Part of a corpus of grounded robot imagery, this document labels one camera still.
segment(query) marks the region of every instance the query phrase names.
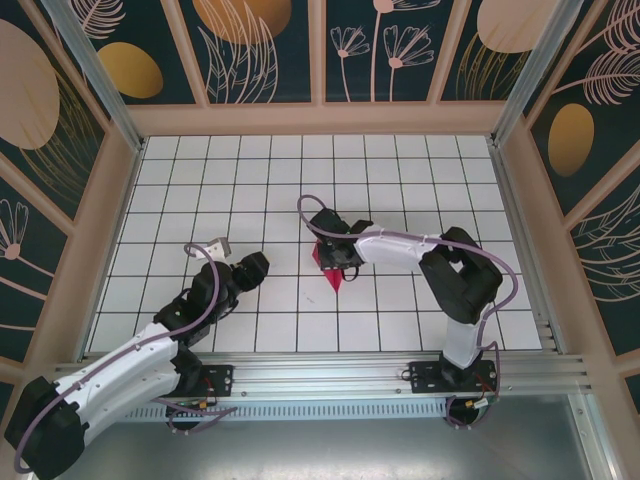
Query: gray metal floor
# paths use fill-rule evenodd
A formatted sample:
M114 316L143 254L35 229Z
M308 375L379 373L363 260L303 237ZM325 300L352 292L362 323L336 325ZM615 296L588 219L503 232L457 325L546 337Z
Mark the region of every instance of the gray metal floor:
M511 397L472 431L440 418L227 422L193 437L117 424L63 480L591 479L564 397Z

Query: white line drawing of flower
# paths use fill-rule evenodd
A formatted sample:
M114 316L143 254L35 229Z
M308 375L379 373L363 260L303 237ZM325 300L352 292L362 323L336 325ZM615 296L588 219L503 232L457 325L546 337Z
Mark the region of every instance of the white line drawing of flower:
M391 67L391 81L389 84L389 101L393 102L393 78L395 71L402 67L414 67L433 61L433 50L429 50L431 39L429 27L422 29L407 27L398 37L398 26L384 29L384 48Z
M6 198L0 200L0 260L19 260L34 270L53 278L53 273L44 268L34 265L30 261L20 256L20 247L29 221L29 209L26 205L16 202L15 211L12 211L11 204ZM38 293L30 288L19 285L11 280L0 277L0 283L14 288L32 297L45 300L46 295Z
M412 10L424 10L440 5L440 0L373 0L373 8L376 9L376 24L373 30L373 52L371 55L371 101L376 101L376 54L378 52L378 32L380 31L380 19L383 14L392 12L409 12Z
M368 43L365 43L366 37L362 32L362 27L347 27L342 33L340 27L331 29L331 41L340 57L340 66L342 68L342 84L344 85L344 93L347 96L347 102L351 101L349 96L349 87L347 86L347 77L344 70L344 59L347 57L355 57L369 53L371 50Z

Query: cable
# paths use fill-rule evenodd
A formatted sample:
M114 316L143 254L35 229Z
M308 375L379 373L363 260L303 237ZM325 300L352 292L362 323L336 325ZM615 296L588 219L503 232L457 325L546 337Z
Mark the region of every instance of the cable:
M16 472L24 474L24 473L31 473L33 471L32 469L24 468L21 465L20 459L22 458L22 454L24 453L24 449L25 449L25 447L27 445L27 442L29 441L29 438L31 437L31 435L33 435L33 432L34 432L35 428L38 426L38 424L42 421L42 419L45 416L47 416L47 414L49 412L51 412L51 410L54 409L54 407L56 405L58 405L60 402L62 402L62 400L64 400L69 395L71 395L71 393L73 393L75 390L81 389L86 382L91 380L93 377L95 377L98 373L100 373L102 370L107 368L109 365L111 365L114 362L120 360L122 357L128 355L131 352L137 351L137 350L140 349L140 347L143 347L143 346L145 346L145 345L147 345L149 343L155 342L156 340L160 340L162 338L172 337L172 336L175 336L175 335L180 335L182 333L188 332L189 330L197 327L202 322L204 322L205 319L211 314L211 312L213 311L214 307L216 306L216 302L218 301L218 294L220 292L220 277L218 275L218 269L216 268L215 261L213 260L213 258L209 254L209 252L207 252L204 248L202 248L199 245L196 245L194 243L186 244L184 246L185 253L187 255L189 255L189 256L192 256L192 254L191 254L191 249L192 248L195 248L196 250L198 250L200 253L202 253L205 256L205 258L209 261L209 265L211 266L211 270L213 272L213 282L214 282L213 296L211 297L211 303L209 303L209 305L207 306L207 308L204 311L204 313L202 315L200 315L200 317L198 317L195 321L193 321L189 325L185 325L184 327L181 327L181 328L179 328L177 330L172 330L172 331L169 331L169 332L165 332L165 333L160 333L158 335L154 335L153 337L149 337L147 339L142 340L139 343L131 345L130 347L128 347L125 350L123 350L122 352L119 352L118 354L116 354L113 357L111 357L109 360L107 360L104 363L98 365L94 370L92 370L91 372L87 373L80 380L74 382L64 392L60 393L54 400L52 400L49 404L47 404L40 411L40 413L38 413L38 415L36 415L36 417L33 419L33 421L29 424L29 426L25 430L24 435L20 439L20 443L18 443L18 448L16 448L16 455L15 455L15 457L13 459L13 467L14 467ZM173 408L177 408L178 407L178 405L175 405L175 404L172 404L172 403L171 403L171 406Z
M364 233L333 233L333 232L328 232L326 230L322 230L321 228L318 228L315 225L313 225L309 221L309 219L306 217L306 215L302 211L302 201L305 200L305 199L309 199L309 200L313 200L313 201L317 202L319 205L322 206L322 208L327 208L327 206L324 204L324 202L322 200L320 200L315 195L306 194L306 195L301 195L300 198L298 198L298 204L297 204L298 215L300 215L300 218L302 219L304 224L312 232L319 233L320 235L324 235L325 237L342 238L342 239L346 239L346 240L353 240L353 239L360 239L360 238L372 238L372 237L396 237L396 238L402 238L402 239L405 239L405 240L419 241L419 242L422 242L422 243L433 243L433 244L436 244L436 245L445 245L447 247L460 248L462 250L467 250L468 252L475 253L477 255L482 255L483 257L488 258L489 260L497 263L502 268L504 268L505 271L507 272L507 274L509 275L509 277L511 277L511 281L513 282L513 288L511 290L511 293L507 296L507 298L502 300L495 307L490 308L487 311L485 311L485 313L482 315L482 323L480 324L480 330L478 332L478 347L481 346L482 334L484 333L484 327L485 327L485 323L486 323L487 319L493 313L497 312L502 307L504 307L506 304L508 304L511 300L513 300L515 298L516 294L518 293L518 277L516 277L516 272L514 272L513 269L509 265L507 265L507 263L504 260L496 257L492 253L489 253L489 252L486 252L486 251L482 250L481 248L474 247L472 245L467 245L466 243L453 242L451 240L444 240L444 239L439 238L439 237L428 237L426 235L414 235L414 234L407 233L407 232L394 232L394 231L384 230L384 229L378 230L377 232L364 232Z
M489 345L487 345L486 347L482 347L483 351L487 351L487 350L491 350L491 349L495 349L496 351L496 390L494 392L496 399L500 397L500 349L498 348L498 342L493 341L491 342ZM451 404L453 403L453 401L456 399L457 397L455 395L449 397L447 399L447 404L445 406L445 417L444 419L446 420L446 422L451 425L453 428L459 428L459 427L467 427L467 429L471 430L471 425L465 425L464 423L456 420L455 418L453 418L451 416ZM478 425L480 425L482 422L484 422L487 417L489 416L489 410L491 410L490 408L491 406L487 406L485 414L479 419L476 420L475 422L473 422L474 427L477 427Z
M304 224L307 226L307 228L309 228L309 230L311 230L312 232L316 232L319 233L320 235L324 235L326 237L333 237L333 238L342 238L342 239L347 239L347 240L353 240L353 239L361 239L361 238L372 238L372 237L396 237L396 238L402 238L405 240L414 240L414 241L419 241L422 243L433 243L436 245L444 245L447 247L453 247L453 248L460 248L462 250L466 250L468 252L472 252L475 253L477 255L482 255L485 258L488 258L489 260L491 260L492 262L497 263L498 265L500 265L502 268L504 268L504 270L507 272L507 274L509 275L509 277L511 278L511 281L513 283L513 287L511 289L511 293L509 293L509 295L507 295L507 297L502 300L501 302L497 303L493 308L489 308L487 309L484 314L482 315L482 320L480 321L480 327L478 329L478 340L477 340L477 346L478 348L480 348L482 351L487 351L490 350L491 348L495 347L495 351L496 351L496 374L497 374L497 382L496 382L496 391L495 391L495 395L496 397L498 397L498 393L500 391L500 351L498 348L498 343L497 342L491 342L489 345L487 345L486 347L482 346L482 337L484 335L484 329L487 323L487 320L489 319L489 317L497 312L498 310L500 310L502 307L504 307L505 305L507 305L509 302L511 302L511 300L513 300L515 298L515 296L518 293L518 277L516 277L516 272L514 272L514 270L501 258L497 257L496 255L493 255L492 253L486 252L484 250L482 250L481 248L477 248L474 247L472 245L467 245L466 243L460 243L460 242L453 242L450 240L444 240L442 238L439 237L428 237L426 235L413 235L411 233L407 233L407 232L394 232L394 231L388 231L388 230L379 230L376 232L364 232L364 233L356 233L356 234L344 234L344 233L333 233L333 232L329 232L326 230L323 230L321 228L316 227L315 225L313 225L309 219L306 217L306 215L304 214L303 210L302 210L302 202L305 199L309 199L309 200L313 200L316 203L318 203L322 208L327 208L327 206L324 204L324 202L322 200L320 200L318 197L316 197L315 195L309 195L309 194L305 194L305 195L301 195L300 198L298 198L298 203L297 203L297 208L298 208L298 215L300 216L300 218L302 219L302 221L304 222ZM451 404L453 403L453 401L456 399L456 396L453 395L451 397L449 397L449 399L447 399L447 405L445 408L445 420L447 421L447 423L449 423L449 425L451 425L452 427L456 427L457 426L465 426L464 424L462 424L462 422L459 422L458 420L456 420L455 418L450 416L450 410L451 410ZM477 423L480 423L481 421L483 421L486 417L487 417L487 413L485 413L485 415L478 420Z
M220 315L220 318L218 318L218 322L223 318L227 318L229 315L231 315L235 311L236 307L238 306L238 303L239 303L238 300L236 300L229 310L227 310L222 315Z
M347 275L344 273L344 270L341 270L342 279L347 283L353 282L360 275L360 267L355 267L355 270L356 271L354 272L353 277L351 277L351 278L347 278Z
M187 408L187 407L183 407L180 405L176 405L175 403L172 403L168 400L165 400L164 398L156 398L155 400L153 400L155 403L160 403L162 405L166 405L167 407L171 407L174 409L174 412L171 414L171 416L169 417L169 427L171 428L171 431L174 434L180 434L180 435L193 435L195 433L200 433L208 428L213 427L215 424L217 424L220 420L222 420L224 417L226 417L227 415L230 415L231 413L235 412L238 407L232 407L232 408L227 408L225 410L221 410L219 412L209 412L207 410L195 410L193 408ZM178 412L184 412L184 413L191 413L194 415L202 415L203 417L216 417L213 420L211 420L210 422L206 422L206 423L201 423L189 430L180 430L178 428L176 428L176 426L173 424L173 419L176 417L176 415L178 414Z

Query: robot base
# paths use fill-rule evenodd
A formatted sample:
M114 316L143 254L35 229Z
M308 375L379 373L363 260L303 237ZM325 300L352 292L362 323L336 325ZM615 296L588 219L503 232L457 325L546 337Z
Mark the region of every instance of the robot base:
M496 365L493 360L480 360L474 366L474 375L457 384L452 385L442 375L442 363L438 360L431 362L411 362L405 371L404 380L411 382L412 393L482 393L484 381L491 389L498 386Z

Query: vertical metal post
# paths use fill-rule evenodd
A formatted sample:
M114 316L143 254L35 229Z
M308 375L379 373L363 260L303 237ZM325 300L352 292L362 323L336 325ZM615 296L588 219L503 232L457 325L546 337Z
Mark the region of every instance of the vertical metal post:
M141 136L69 3L59 0L42 0L42 4L105 108L111 114L111 118L122 131L127 143L134 150L140 150Z
M527 102L544 77L567 32L575 21L583 0L558 0L549 23L540 35L516 84L511 90L502 114L493 129L494 145L500 147L509 138Z

